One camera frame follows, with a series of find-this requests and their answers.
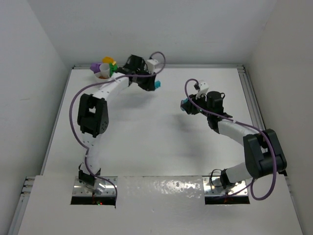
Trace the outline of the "yellow curved lego brick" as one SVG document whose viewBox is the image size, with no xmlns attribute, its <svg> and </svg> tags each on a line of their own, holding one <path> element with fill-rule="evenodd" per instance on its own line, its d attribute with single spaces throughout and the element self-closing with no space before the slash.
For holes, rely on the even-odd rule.
<svg viewBox="0 0 313 235">
<path fill-rule="evenodd" d="M 114 63 L 114 59 L 113 58 L 111 58 L 111 57 L 108 57 L 108 56 L 106 56 L 106 57 L 104 57 L 103 59 L 102 59 L 102 63 L 107 63 L 107 64 L 110 64 L 110 63 Z"/>
</svg>

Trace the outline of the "green lego brick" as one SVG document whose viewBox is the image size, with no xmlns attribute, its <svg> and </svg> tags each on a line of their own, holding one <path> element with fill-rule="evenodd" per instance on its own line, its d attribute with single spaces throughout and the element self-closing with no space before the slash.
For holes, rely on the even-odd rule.
<svg viewBox="0 0 313 235">
<path fill-rule="evenodd" d="M 115 61 L 113 61 L 112 63 L 109 63 L 109 66 L 110 66 L 110 76 L 112 76 L 113 73 L 117 71 L 118 65 Z"/>
</svg>

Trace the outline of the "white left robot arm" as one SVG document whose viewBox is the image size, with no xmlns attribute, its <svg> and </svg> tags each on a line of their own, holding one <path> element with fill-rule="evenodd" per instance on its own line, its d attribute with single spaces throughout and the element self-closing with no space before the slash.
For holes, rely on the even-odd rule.
<svg viewBox="0 0 313 235">
<path fill-rule="evenodd" d="M 103 79 L 99 91 L 80 97 L 77 124 L 82 133 L 82 144 L 87 148 L 83 163 L 79 166 L 79 180 L 90 187 L 99 179 L 101 167 L 98 164 L 100 139 L 109 125 L 108 104 L 119 93 L 136 83 L 145 91 L 160 87 L 155 72 L 159 61 L 131 55 L 124 66 L 118 67 L 109 78 Z"/>
</svg>

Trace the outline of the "cyan lego brick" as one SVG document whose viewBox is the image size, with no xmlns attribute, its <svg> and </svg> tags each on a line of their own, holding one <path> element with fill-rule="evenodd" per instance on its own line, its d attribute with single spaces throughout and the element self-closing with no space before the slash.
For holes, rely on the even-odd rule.
<svg viewBox="0 0 313 235">
<path fill-rule="evenodd" d="M 180 102 L 180 109 L 185 112 L 186 111 L 186 106 L 188 105 L 188 99 L 184 99 L 184 100 L 181 100 Z"/>
<path fill-rule="evenodd" d="M 155 90 L 161 87 L 161 82 L 158 80 L 155 82 Z"/>
</svg>

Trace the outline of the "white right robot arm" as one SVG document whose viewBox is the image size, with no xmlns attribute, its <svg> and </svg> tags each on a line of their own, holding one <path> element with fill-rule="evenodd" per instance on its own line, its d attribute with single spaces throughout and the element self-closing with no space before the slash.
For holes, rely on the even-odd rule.
<svg viewBox="0 0 313 235">
<path fill-rule="evenodd" d="M 222 170 L 218 185 L 227 189 L 240 181 L 284 171 L 287 160 L 276 132 L 272 129 L 261 131 L 232 120 L 232 116 L 224 112 L 223 101 L 223 93 L 212 91 L 201 96 L 192 94 L 180 104 L 181 109 L 189 115 L 206 116 L 211 130 L 233 139 L 244 148 L 245 161 Z"/>
</svg>

